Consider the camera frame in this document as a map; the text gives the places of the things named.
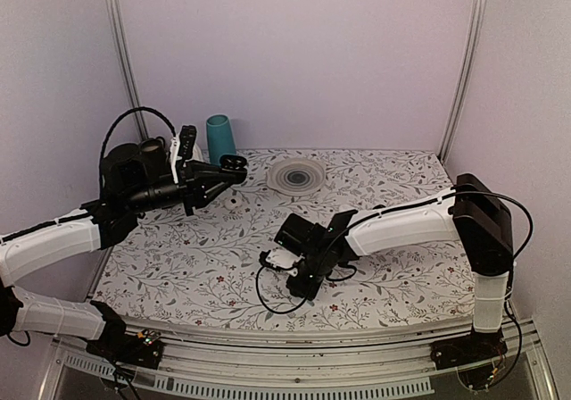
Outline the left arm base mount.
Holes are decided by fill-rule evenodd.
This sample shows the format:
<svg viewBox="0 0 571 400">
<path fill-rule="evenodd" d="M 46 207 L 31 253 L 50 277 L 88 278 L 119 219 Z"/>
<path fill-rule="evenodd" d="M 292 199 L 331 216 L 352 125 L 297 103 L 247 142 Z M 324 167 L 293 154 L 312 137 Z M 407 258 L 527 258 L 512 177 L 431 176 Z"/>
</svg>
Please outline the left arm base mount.
<svg viewBox="0 0 571 400">
<path fill-rule="evenodd" d="M 109 363 L 124 363 L 151 370 L 159 368 L 165 344 L 148 330 L 136 335 L 124 332 L 102 334 L 88 340 L 86 352 L 103 357 Z"/>
</svg>

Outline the black earbud charging case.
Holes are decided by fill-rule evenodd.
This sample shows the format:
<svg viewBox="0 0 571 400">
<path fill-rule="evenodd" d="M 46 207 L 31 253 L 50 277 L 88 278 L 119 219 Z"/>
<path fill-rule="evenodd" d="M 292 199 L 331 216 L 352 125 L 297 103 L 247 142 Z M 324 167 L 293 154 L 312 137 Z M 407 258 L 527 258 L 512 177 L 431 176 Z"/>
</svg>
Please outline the black earbud charging case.
<svg viewBox="0 0 571 400">
<path fill-rule="evenodd" d="M 219 158 L 219 165 L 226 171 L 246 171 L 247 160 L 240 155 L 236 154 L 223 154 Z"/>
</svg>

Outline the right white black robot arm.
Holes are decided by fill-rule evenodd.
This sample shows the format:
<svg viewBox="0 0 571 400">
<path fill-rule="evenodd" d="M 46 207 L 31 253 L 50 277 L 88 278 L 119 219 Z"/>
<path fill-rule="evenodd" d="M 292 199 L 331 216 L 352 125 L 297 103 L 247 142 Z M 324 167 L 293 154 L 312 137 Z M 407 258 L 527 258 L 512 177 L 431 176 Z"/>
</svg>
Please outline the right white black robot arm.
<svg viewBox="0 0 571 400">
<path fill-rule="evenodd" d="M 413 203 L 338 212 L 326 226 L 292 213 L 276 234 L 277 248 L 261 253 L 260 262 L 288 274 L 292 296 L 312 300 L 336 266 L 401 246 L 454 240 L 475 275 L 474 331 L 462 339 L 461 353 L 479 361 L 495 347 L 515 253 L 509 208 L 472 174 Z"/>
</svg>

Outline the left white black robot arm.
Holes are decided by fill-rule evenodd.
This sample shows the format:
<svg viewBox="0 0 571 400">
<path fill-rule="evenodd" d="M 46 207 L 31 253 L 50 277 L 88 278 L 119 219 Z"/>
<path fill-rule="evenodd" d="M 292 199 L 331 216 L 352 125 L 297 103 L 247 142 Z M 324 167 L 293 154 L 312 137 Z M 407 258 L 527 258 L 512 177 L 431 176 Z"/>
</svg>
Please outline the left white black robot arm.
<svg viewBox="0 0 571 400">
<path fill-rule="evenodd" d="M 247 161 L 225 154 L 212 165 L 194 147 L 158 138 L 113 148 L 100 162 L 101 195 L 95 201 L 1 240 L 1 333 L 36 331 L 93 341 L 114 359 L 132 352 L 123 319 L 107 304 L 34 295 L 17 280 L 68 257 L 118 245 L 151 210 L 177 204 L 186 215 L 229 187 L 244 182 Z"/>
</svg>

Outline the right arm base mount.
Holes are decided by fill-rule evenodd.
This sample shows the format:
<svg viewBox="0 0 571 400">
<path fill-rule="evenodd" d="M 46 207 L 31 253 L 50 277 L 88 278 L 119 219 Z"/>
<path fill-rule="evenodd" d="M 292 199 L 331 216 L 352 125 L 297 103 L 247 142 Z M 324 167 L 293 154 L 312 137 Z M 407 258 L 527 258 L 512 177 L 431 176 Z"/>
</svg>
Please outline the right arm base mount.
<svg viewBox="0 0 571 400">
<path fill-rule="evenodd" d="M 435 341 L 430 345 L 430 358 L 437 370 L 467 366 L 458 373 L 462 385 L 473 391 L 486 390 L 498 378 L 508 352 L 502 330 Z"/>
</svg>

